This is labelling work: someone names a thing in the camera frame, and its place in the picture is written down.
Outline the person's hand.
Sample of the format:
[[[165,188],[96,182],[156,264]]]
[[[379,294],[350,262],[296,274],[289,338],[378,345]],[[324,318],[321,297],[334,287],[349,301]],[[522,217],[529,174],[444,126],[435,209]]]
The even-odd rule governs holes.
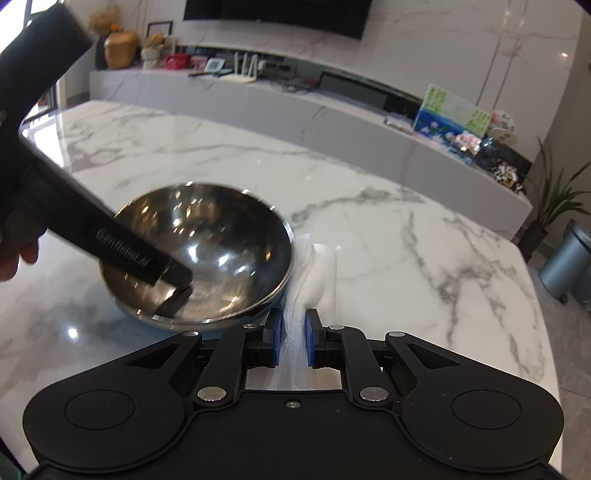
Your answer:
[[[5,282],[14,278],[18,272],[19,263],[23,260],[28,265],[34,265],[39,258],[39,240],[35,240],[17,253],[2,258],[0,261],[0,281]]]

